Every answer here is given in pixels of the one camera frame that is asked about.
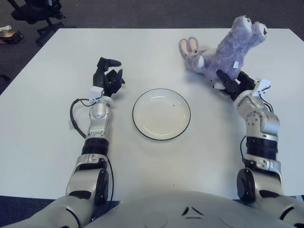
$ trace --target purple plush toy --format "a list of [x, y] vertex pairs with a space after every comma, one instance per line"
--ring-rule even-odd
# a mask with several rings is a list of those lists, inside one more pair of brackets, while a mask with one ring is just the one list
[[199, 47], [194, 37], [180, 41], [180, 52], [188, 69], [204, 74], [216, 89], [225, 89], [216, 71], [222, 70], [232, 80], [238, 77], [247, 52], [262, 43], [267, 36], [267, 27], [259, 22], [251, 24], [246, 16], [234, 20], [231, 31], [217, 48]]

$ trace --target bunny ear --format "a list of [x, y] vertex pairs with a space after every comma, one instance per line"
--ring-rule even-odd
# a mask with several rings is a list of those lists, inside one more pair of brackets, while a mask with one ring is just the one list
[[182, 56], [184, 58], [186, 58], [189, 55], [189, 51], [188, 51], [188, 42], [186, 39], [182, 39], [180, 41], [180, 52], [182, 54]]
[[188, 39], [189, 47], [190, 47], [190, 52], [196, 50], [199, 48], [199, 42], [195, 37], [189, 37]]

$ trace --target plush toy tag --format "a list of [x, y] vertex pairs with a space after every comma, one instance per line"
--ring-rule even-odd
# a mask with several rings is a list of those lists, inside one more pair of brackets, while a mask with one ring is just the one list
[[234, 62], [233, 68], [238, 69], [238, 62], [237, 61]]

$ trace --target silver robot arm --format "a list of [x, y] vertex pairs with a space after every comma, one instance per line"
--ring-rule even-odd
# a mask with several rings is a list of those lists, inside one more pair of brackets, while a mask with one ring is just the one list
[[263, 99], [270, 81], [254, 81], [241, 72], [238, 84], [223, 72], [217, 73], [247, 127], [247, 153], [242, 159], [245, 168], [237, 175], [238, 196], [280, 220], [304, 227], [304, 204], [283, 196], [281, 163], [276, 160], [280, 122]]
[[110, 106], [113, 105], [110, 96], [120, 89], [124, 81], [122, 70], [118, 73], [112, 70], [107, 75], [105, 72], [109, 67], [120, 65], [118, 61], [104, 58], [100, 58], [98, 62], [89, 100], [92, 107], [89, 111], [91, 123], [87, 134], [79, 130], [73, 118], [73, 106], [80, 99], [72, 103], [71, 121], [85, 138], [85, 144], [67, 185], [66, 196], [55, 200], [29, 219], [6, 227], [81, 228], [91, 221], [95, 206], [104, 205], [107, 202], [108, 164], [110, 164], [107, 152], [112, 119]]

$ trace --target floor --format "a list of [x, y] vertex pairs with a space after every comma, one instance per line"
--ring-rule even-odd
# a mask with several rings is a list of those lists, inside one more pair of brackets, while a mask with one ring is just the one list
[[[16, 0], [21, 5], [24, 0]], [[61, 0], [61, 20], [78, 28], [230, 28], [233, 19], [247, 15], [269, 28], [289, 28], [304, 40], [303, 0]], [[0, 75], [14, 79], [39, 51], [36, 29], [46, 22], [29, 25], [15, 21], [12, 6], [1, 1], [0, 27], [10, 24], [24, 38], [15, 45], [0, 45]], [[0, 78], [0, 94], [8, 86]], [[30, 217], [52, 200], [0, 197], [0, 226]]]

